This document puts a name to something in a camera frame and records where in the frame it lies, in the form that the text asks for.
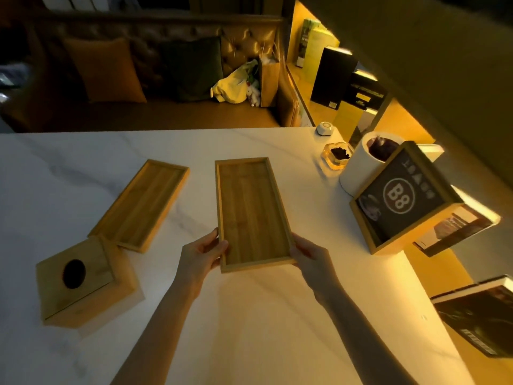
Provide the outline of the white cylindrical bin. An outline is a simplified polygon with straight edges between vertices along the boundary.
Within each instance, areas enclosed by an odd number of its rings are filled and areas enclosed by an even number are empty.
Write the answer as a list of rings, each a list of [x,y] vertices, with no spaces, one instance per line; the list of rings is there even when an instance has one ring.
[[[342,188],[354,197],[404,141],[401,136],[388,132],[365,134],[339,176]]]

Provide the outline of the wooden rectangular tray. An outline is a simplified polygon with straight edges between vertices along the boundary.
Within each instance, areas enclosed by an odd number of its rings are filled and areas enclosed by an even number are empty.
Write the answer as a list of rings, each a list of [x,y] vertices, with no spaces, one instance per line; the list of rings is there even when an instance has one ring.
[[[293,264],[292,231],[270,159],[216,160],[215,186],[223,274]]]
[[[147,160],[93,227],[88,237],[145,253],[176,201],[190,168]]]

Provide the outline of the green box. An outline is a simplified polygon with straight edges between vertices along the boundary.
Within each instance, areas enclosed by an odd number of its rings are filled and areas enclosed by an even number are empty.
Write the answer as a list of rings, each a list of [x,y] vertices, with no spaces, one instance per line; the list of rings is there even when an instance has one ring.
[[[301,28],[296,67],[302,69],[304,79],[314,83],[325,47],[338,47],[340,41],[315,19],[304,19]]]

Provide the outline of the black cover book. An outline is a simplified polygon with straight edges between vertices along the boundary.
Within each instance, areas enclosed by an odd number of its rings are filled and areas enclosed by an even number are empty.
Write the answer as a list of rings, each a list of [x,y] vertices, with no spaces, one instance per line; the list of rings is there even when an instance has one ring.
[[[430,298],[441,320],[489,358],[513,358],[513,277],[467,285]]]

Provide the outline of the person's left hand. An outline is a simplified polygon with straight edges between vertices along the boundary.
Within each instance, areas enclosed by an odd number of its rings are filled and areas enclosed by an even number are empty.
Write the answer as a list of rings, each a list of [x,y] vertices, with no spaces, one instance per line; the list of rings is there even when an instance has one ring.
[[[172,286],[184,291],[193,299],[199,296],[208,273],[219,266],[206,265],[204,261],[206,247],[214,240],[222,241],[219,239],[219,229],[217,227],[207,235],[182,247]]]

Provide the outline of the dark menu booklet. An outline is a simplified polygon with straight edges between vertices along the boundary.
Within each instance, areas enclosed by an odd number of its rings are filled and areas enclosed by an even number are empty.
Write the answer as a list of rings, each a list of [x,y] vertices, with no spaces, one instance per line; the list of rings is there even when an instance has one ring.
[[[436,224],[414,241],[413,246],[427,257],[433,257],[465,239],[497,225],[500,220],[501,217],[497,213],[486,207],[476,209],[465,204],[456,209],[449,218]]]

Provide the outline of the orange cushion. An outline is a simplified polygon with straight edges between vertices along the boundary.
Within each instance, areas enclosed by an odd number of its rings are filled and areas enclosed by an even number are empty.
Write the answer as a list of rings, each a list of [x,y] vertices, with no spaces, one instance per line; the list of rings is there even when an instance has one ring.
[[[84,84],[90,103],[146,103],[126,38],[64,38],[63,45]]]

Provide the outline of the person's left forearm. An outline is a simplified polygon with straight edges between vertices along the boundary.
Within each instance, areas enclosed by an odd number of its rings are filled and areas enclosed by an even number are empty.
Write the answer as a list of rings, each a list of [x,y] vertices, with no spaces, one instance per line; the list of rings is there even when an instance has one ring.
[[[181,332],[202,283],[175,281],[110,385],[165,385]]]

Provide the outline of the wooden framed black sign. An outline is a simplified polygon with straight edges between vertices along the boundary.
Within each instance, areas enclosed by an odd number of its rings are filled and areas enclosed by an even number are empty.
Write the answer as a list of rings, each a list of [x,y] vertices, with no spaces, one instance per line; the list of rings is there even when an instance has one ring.
[[[401,252],[464,204],[413,141],[403,142],[350,201],[374,256]]]

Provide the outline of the person's right hand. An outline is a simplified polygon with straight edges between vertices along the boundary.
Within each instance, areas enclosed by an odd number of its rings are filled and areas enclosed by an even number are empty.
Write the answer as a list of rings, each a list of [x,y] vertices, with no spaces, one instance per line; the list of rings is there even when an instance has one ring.
[[[342,290],[329,251],[296,233],[292,233],[292,237],[292,247],[300,248],[307,255],[307,269],[301,272],[303,278],[317,302],[324,306],[333,295]]]

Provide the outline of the wooden tissue box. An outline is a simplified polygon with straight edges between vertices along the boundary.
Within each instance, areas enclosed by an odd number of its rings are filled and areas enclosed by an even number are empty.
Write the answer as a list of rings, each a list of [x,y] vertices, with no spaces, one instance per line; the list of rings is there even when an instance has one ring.
[[[42,260],[35,273],[45,326],[79,328],[139,288],[129,257],[101,235]]]

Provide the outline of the glass ashtray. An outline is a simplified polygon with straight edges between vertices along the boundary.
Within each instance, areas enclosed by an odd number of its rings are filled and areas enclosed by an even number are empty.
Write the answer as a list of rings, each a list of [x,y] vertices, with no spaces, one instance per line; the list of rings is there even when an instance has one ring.
[[[344,170],[353,154],[353,148],[347,142],[326,144],[322,153],[322,160],[329,168],[335,171]]]

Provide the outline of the brown leather sofa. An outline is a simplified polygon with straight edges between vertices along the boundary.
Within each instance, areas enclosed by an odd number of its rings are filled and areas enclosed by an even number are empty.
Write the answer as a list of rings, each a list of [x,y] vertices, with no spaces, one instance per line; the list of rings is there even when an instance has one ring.
[[[0,107],[17,133],[298,127],[298,98],[283,54],[283,19],[265,15],[172,12],[33,12],[23,23],[33,61],[28,83]],[[260,55],[279,59],[278,91],[269,108],[180,103],[173,98],[161,43],[220,38],[223,77]],[[64,39],[127,39],[147,103],[92,103]]]

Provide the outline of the brown paper bag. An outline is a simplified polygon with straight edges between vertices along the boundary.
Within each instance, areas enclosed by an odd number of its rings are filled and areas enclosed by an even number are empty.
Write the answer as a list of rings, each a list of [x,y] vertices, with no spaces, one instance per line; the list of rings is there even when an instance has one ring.
[[[258,73],[260,81],[260,106],[272,107],[277,96],[281,64],[271,56],[260,55],[258,61]]]

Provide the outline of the black box with yellow label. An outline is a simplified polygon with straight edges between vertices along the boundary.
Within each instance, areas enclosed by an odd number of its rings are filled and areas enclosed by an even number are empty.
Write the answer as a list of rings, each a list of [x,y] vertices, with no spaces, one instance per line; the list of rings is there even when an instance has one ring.
[[[388,90],[375,77],[356,71],[349,78],[342,101],[362,110],[378,111],[387,95]]]

